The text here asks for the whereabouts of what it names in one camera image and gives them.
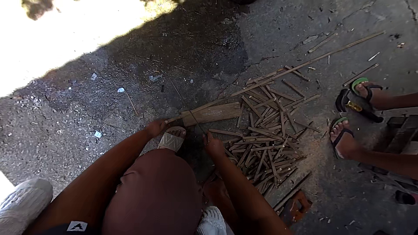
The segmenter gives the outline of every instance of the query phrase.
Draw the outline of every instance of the white sandal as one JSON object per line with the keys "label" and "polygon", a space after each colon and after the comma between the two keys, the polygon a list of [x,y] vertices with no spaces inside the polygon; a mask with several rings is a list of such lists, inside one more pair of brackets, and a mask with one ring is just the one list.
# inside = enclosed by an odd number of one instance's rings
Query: white sandal
{"label": "white sandal", "polygon": [[184,129],[181,126],[170,127],[164,132],[163,137],[161,138],[160,143],[158,144],[157,148],[162,148],[162,147],[168,148],[177,153],[177,151],[180,149],[181,145],[183,144],[184,139],[168,133],[170,131],[176,131],[176,130],[179,130],[181,132],[186,131],[186,129]]}

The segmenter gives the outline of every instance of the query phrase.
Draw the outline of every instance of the sunlight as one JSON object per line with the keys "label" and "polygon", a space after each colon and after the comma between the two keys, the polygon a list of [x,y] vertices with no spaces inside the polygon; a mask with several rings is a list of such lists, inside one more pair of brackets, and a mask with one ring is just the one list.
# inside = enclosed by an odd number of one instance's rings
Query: sunlight
{"label": "sunlight", "polygon": [[3,2],[0,97],[177,6],[170,0],[54,0],[52,4],[50,11],[33,20],[21,0]]}

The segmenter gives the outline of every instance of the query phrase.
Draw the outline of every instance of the hand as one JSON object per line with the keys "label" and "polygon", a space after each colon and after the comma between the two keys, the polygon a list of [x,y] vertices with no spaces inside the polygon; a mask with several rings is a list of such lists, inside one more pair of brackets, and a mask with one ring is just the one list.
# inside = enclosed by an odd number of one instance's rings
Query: hand
{"label": "hand", "polygon": [[205,144],[205,150],[210,156],[224,156],[224,144],[220,139],[213,137],[212,133],[207,132],[208,138],[203,135],[203,143]]}
{"label": "hand", "polygon": [[147,131],[148,135],[151,138],[155,138],[160,135],[160,133],[166,128],[166,123],[164,119],[155,120],[153,122],[148,123],[145,130]]}

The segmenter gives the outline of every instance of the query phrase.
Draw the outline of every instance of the wet concrete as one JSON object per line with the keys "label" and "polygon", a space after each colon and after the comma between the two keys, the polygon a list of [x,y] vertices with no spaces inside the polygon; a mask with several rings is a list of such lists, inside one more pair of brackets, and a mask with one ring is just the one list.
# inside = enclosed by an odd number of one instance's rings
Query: wet concrete
{"label": "wet concrete", "polygon": [[[176,116],[179,111],[240,90],[249,78],[284,65],[296,66],[386,30],[384,35],[332,55],[329,64],[327,59],[312,64],[316,70],[301,69],[311,82],[286,75],[308,96],[321,95],[304,106],[296,118],[314,121],[322,133],[304,137],[300,147],[307,159],[299,164],[292,181],[268,200],[275,204],[292,182],[311,170],[313,175],[305,191],[314,204],[292,227],[296,233],[372,234],[384,229],[390,234],[412,234],[418,212],[396,204],[392,198],[395,189],[371,182],[370,175],[359,173],[356,162],[335,160],[324,133],[326,119],[338,116],[334,99],[341,84],[374,63],[380,66],[367,74],[371,80],[396,95],[416,92],[418,22],[414,18],[418,6],[414,4],[402,0],[374,4],[360,0],[258,0],[249,6],[226,0],[181,3],[173,12],[1,98],[0,170],[14,184],[35,176],[46,178],[58,194],[101,154],[149,121]],[[327,33],[338,36],[307,54]],[[314,35],[319,37],[302,43]],[[397,48],[402,42],[404,48]],[[367,61],[377,52],[380,54],[376,58]],[[91,79],[93,73],[97,74],[95,80]],[[160,74],[162,79],[156,82],[148,79]],[[117,93],[120,87],[128,92],[139,117],[126,92]],[[297,96],[280,81],[274,87]],[[397,110],[382,115],[414,112]],[[352,112],[347,116],[356,139],[372,148],[384,124],[372,124]],[[237,131],[235,123],[225,120],[201,126]],[[95,131],[103,136],[94,137]],[[188,128],[188,133],[187,148],[180,154],[203,180],[213,165],[201,151],[200,131]],[[151,141],[144,152],[157,143]]]}

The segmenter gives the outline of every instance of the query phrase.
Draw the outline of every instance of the flip-flop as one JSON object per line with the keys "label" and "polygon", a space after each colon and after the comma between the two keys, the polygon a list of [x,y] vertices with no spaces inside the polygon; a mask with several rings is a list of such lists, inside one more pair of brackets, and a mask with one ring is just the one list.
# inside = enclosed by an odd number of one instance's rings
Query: flip-flop
{"label": "flip-flop", "polygon": [[163,137],[161,138],[160,143],[158,144],[157,148],[164,147],[164,148],[171,149],[177,153],[177,151],[180,149],[181,145],[183,144],[184,139],[168,133],[170,131],[176,131],[176,130],[179,130],[181,132],[186,131],[186,129],[184,129],[181,126],[170,127],[164,132]]}
{"label": "flip-flop", "polygon": [[[338,120],[336,120],[333,124],[332,124],[332,126],[331,126],[331,128],[330,128],[330,132],[332,131],[332,128],[334,128],[334,126],[335,125],[337,125],[338,123],[341,123],[341,122],[343,122],[343,121],[345,121],[345,120],[348,120],[348,118],[346,118],[346,117],[342,117],[342,118],[340,118],[340,119],[338,119]],[[349,129],[346,129],[346,128],[343,128],[342,130],[341,130],[341,133],[337,136],[337,138],[334,140],[334,142],[331,142],[332,143],[332,148],[334,149],[334,156],[337,158],[337,159],[344,159],[344,157],[338,152],[338,150],[336,149],[336,147],[337,147],[337,144],[338,144],[338,142],[341,140],[341,138],[342,138],[342,136],[344,135],[344,133],[349,133],[350,135],[352,135],[353,137],[354,137],[354,134],[353,134],[353,132],[351,131],[351,130],[349,130]]]}
{"label": "flip-flop", "polygon": [[[356,86],[358,85],[358,84],[360,84],[360,83],[362,83],[362,82],[368,82],[369,80],[366,78],[366,77],[361,77],[361,78],[358,78],[358,79],[356,79],[353,83],[351,83],[351,90],[356,94],[356,95],[358,95],[358,96],[361,96],[360,95],[360,92],[358,92],[357,90],[356,90]],[[379,85],[370,85],[370,86],[364,86],[365,88],[366,88],[366,90],[367,90],[367,96],[366,96],[366,101],[367,102],[370,102],[370,100],[371,100],[371,98],[372,98],[372,95],[373,95],[373,92],[371,91],[371,89],[372,88],[379,88],[379,89],[383,89],[383,87],[382,86],[379,86]]]}

